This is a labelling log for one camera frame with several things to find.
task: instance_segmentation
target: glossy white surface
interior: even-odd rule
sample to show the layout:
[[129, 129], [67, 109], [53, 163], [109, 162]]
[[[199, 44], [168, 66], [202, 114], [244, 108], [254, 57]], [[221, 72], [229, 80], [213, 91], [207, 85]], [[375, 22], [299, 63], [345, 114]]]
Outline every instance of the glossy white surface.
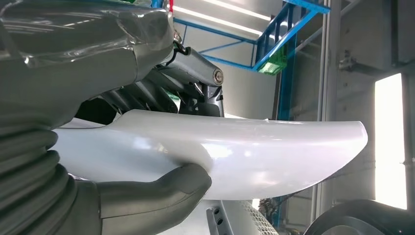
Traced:
[[74, 120], [55, 149], [74, 175], [94, 181], [153, 181], [184, 163], [212, 177], [206, 199], [245, 200], [307, 188], [366, 145], [356, 122], [265, 121], [132, 110], [108, 126]]

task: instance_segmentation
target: blue steel frame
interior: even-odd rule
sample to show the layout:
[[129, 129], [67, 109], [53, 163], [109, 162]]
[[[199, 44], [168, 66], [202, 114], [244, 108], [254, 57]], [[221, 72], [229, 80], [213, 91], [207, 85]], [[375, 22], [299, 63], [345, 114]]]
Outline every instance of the blue steel frame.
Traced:
[[[218, 35], [222, 35], [222, 36], [226, 36], [226, 37], [238, 40], [235, 43], [230, 43], [230, 44], [222, 45], [222, 46], [219, 46], [219, 47], [214, 47], [214, 48], [210, 48], [210, 49], [207, 49], [207, 50], [204, 50], [204, 51], [200, 51], [200, 53], [204, 57], [206, 57], [207, 59], [209, 59], [211, 61], [223, 63], [223, 64], [230, 65], [230, 66], [235, 66], [235, 67], [250, 70], [250, 71], [258, 71], [262, 67], [262, 65], [266, 61], [268, 61], [274, 53], [276, 53], [287, 42], [289, 42], [290, 39], [292, 39], [293, 37], [296, 38], [297, 37], [297, 32], [306, 23], [308, 23], [316, 14], [318, 14], [318, 13], [326, 14], [330, 11], [329, 8], [327, 8], [323, 5], [320, 5], [318, 3], [311, 2], [310, 0], [284, 0], [284, 1], [287, 2], [287, 3], [283, 6], [280, 13], [271, 20], [271, 22], [268, 24], [265, 31], [262, 33], [262, 35], [257, 40], [247, 39], [247, 38], [240, 37], [240, 36], [237, 36], [237, 35], [233, 35], [233, 34], [230, 34], [230, 33], [227, 33], [227, 32], [223, 32], [221, 30], [209, 28], [209, 27], [206, 27], [206, 26], [203, 26], [203, 25], [187, 22], [187, 21], [184, 21], [184, 20], [176, 19], [176, 18], [174, 18], [174, 22], [185, 25], [185, 34], [183, 35], [183, 39], [186, 37], [187, 27], [190, 26], [190, 27], [193, 27], [193, 28], [198, 28], [198, 29], [201, 29], [201, 30], [205, 30], [205, 31], [208, 31], [208, 32], [211, 32], [211, 33], [215, 33], [215, 34], [218, 34]], [[299, 6], [299, 7], [302, 8], [301, 19], [293, 27], [291, 27], [291, 24], [290, 24], [289, 25], [290, 27], [288, 28], [287, 33], [284, 36], [282, 36], [282, 38], [280, 40], [276, 41], [276, 43], [272, 46], [272, 48], [269, 48], [269, 37], [270, 37], [270, 35], [274, 34], [274, 37], [279, 36], [279, 28], [280, 28], [281, 23], [283, 22], [284, 19], [287, 19], [288, 22], [292, 22], [292, 20], [293, 20], [292, 12], [293, 12], [293, 8], [296, 7], [296, 6]], [[251, 63], [249, 65], [243, 65], [243, 64], [239, 64], [239, 63], [235, 63], [235, 62], [232, 62], [232, 61], [228, 61], [228, 60], [224, 60], [224, 59], [221, 59], [221, 58], [217, 58], [217, 57], [213, 57], [213, 56], [203, 54], [204, 52], [208, 52], [208, 51], [212, 51], [212, 50], [220, 49], [220, 48], [224, 48], [224, 47], [233, 46], [233, 45], [236, 45], [236, 44], [239, 44], [239, 43], [250, 43], [250, 44], [252, 44], [253, 48], [252, 48], [252, 55], [251, 55]], [[252, 62], [254, 60], [254, 48], [255, 48], [255, 46], [257, 48], [256, 57], [255, 57], [255, 64], [252, 65]], [[289, 51], [288, 52], [289, 58], [291, 58], [293, 54], [294, 54], [293, 51]]]

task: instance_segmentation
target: blue metal beam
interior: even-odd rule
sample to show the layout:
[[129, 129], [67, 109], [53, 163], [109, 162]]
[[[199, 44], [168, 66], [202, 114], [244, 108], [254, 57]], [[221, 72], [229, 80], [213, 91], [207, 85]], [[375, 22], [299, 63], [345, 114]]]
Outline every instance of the blue metal beam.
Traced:
[[216, 34], [219, 34], [219, 35], [222, 35], [222, 36], [225, 36], [225, 37], [230, 37], [230, 38], [234, 38], [234, 39], [237, 39], [237, 40], [241, 40], [241, 41], [246, 42], [246, 43], [256, 44], [255, 40], [240, 37], [240, 36], [237, 36], [237, 35], [234, 35], [234, 34], [231, 34], [231, 33], [226, 33], [226, 32], [223, 32], [223, 31], [220, 31], [220, 30], [217, 30], [217, 29], [213, 29], [213, 28], [209, 28], [209, 27], [206, 27], [206, 26], [203, 26], [203, 25], [200, 25], [200, 24], [191, 23], [191, 22], [180, 20], [180, 19], [177, 19], [177, 18], [174, 18], [173, 21], [176, 22], [176, 23], [179, 23], [179, 24], [184, 24], [184, 25], [193, 27], [193, 28], [198, 28], [198, 29], [208, 31], [208, 32], [211, 32], [211, 33], [216, 33]]
[[220, 58], [213, 57], [213, 56], [210, 56], [210, 55], [202, 54], [202, 56], [205, 57], [206, 59], [210, 60], [210, 61], [219, 62], [219, 63], [225, 64], [225, 65], [230, 65], [230, 66], [234, 66], [234, 67], [237, 67], [237, 68], [240, 68], [240, 69], [245, 69], [245, 70], [252, 71], [251, 66], [242, 65], [242, 64], [239, 64], [239, 63], [235, 63], [235, 62], [232, 62], [232, 61], [229, 61], [229, 60], [220, 59]]
[[317, 14], [317, 11], [310, 11], [307, 15], [304, 16], [300, 21], [298, 21], [293, 28], [291, 28], [282, 38], [278, 41], [277, 44], [268, 52], [261, 60], [259, 60], [253, 70], [258, 71], [258, 69], [274, 54], [276, 53], [288, 40], [290, 40], [297, 32], [312, 19]]
[[285, 2], [295, 4], [297, 6], [305, 7], [311, 11], [317, 11], [318, 13], [327, 14], [330, 11], [330, 8], [314, 3], [310, 0], [284, 0]]
[[234, 42], [234, 43], [228, 43], [228, 44], [225, 44], [225, 45], [222, 45], [222, 46], [213, 47], [213, 48], [209, 48], [209, 49], [206, 49], [206, 50], [201, 50], [201, 51], [199, 51], [199, 53], [202, 54], [204, 52], [208, 52], [208, 51], [212, 51], [212, 50], [216, 50], [216, 49], [221, 49], [221, 48], [233, 46], [233, 45], [240, 44], [240, 43], [243, 43], [243, 41], [238, 41], [238, 42]]
[[277, 24], [277, 22], [281, 22], [285, 17], [287, 17], [288, 14], [288, 8], [289, 8], [289, 4], [285, 4], [281, 11], [278, 13], [277, 16], [275, 16], [268, 24], [267, 28], [264, 30], [264, 32], [262, 33], [262, 35], [258, 38], [257, 41], [259, 41], [262, 37], [265, 37], [266, 33], [269, 31], [273, 31], [275, 25]]

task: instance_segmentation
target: bolt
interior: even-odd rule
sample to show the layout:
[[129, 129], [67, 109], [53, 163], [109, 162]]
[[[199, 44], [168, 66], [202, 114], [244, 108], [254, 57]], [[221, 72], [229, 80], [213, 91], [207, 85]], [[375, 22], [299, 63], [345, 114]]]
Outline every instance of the bolt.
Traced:
[[220, 70], [216, 71], [214, 76], [213, 76], [213, 80], [218, 85], [222, 84], [222, 82], [223, 82], [223, 73], [222, 73], [222, 71], [220, 71]]

